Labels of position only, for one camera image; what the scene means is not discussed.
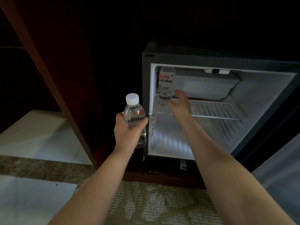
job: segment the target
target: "white tile floor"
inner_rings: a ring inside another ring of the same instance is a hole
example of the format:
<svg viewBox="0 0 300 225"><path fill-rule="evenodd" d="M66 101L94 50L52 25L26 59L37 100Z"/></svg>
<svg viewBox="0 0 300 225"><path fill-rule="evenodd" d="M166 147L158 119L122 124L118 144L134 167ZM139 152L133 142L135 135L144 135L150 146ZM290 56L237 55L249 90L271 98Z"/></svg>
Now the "white tile floor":
<svg viewBox="0 0 300 225"><path fill-rule="evenodd" d="M47 224L71 198L76 186L0 175L0 224Z"/></svg>
<svg viewBox="0 0 300 225"><path fill-rule="evenodd" d="M0 155L92 165L61 112L27 113L0 134Z"/></svg>

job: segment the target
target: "plastic water bottle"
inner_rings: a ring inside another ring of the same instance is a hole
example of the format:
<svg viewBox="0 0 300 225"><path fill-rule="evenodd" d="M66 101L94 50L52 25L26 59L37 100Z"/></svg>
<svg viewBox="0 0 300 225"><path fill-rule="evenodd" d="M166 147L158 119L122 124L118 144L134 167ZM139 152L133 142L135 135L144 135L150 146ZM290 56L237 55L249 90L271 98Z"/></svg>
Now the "plastic water bottle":
<svg viewBox="0 0 300 225"><path fill-rule="evenodd" d="M139 95L135 93L130 93L126 95L127 106L124 109L124 121L130 127L134 127L139 121L145 118L145 110L140 105ZM142 148L146 144L146 127L143 129L139 142L136 148Z"/></svg>
<svg viewBox="0 0 300 225"><path fill-rule="evenodd" d="M162 105L165 104L163 100L169 100L172 98L172 85L175 73L176 71L174 67L167 66L164 66L159 72L157 95L159 98L159 103Z"/></svg>

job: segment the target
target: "left arm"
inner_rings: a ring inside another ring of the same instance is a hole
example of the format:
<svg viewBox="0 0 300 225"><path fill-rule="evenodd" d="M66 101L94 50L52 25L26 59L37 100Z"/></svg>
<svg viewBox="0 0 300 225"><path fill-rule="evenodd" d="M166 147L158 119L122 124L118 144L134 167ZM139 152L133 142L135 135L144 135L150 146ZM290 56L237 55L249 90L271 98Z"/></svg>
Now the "left arm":
<svg viewBox="0 0 300 225"><path fill-rule="evenodd" d="M49 224L104 224L125 168L147 122L148 118L145 118L129 129L123 114L117 114L114 151Z"/></svg>

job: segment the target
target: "red logo on label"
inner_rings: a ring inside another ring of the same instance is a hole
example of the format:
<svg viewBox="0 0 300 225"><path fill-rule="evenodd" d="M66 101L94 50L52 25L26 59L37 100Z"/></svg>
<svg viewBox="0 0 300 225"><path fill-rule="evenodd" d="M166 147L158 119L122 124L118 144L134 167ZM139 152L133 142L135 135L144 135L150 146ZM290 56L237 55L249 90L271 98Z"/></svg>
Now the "red logo on label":
<svg viewBox="0 0 300 225"><path fill-rule="evenodd" d="M138 112L138 111L137 111L137 112L134 112L134 114L135 114L135 115L144 115L144 114L145 114L145 110L142 109L142 110L140 110L139 112Z"/></svg>
<svg viewBox="0 0 300 225"><path fill-rule="evenodd" d="M170 79L170 77L168 75L159 75L159 78L163 78L163 79Z"/></svg>

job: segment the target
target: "person's left hand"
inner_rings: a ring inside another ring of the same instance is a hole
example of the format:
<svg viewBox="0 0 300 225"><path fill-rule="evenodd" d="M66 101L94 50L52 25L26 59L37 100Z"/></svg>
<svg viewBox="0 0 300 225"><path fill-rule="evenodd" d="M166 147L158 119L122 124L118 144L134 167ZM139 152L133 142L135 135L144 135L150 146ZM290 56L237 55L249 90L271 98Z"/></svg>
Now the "person's left hand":
<svg viewBox="0 0 300 225"><path fill-rule="evenodd" d="M145 117L135 127L130 129L123 119L123 112L117 113L114 128L116 141L114 151L121 152L123 155L131 157L137 146L142 130L147 123L148 118Z"/></svg>

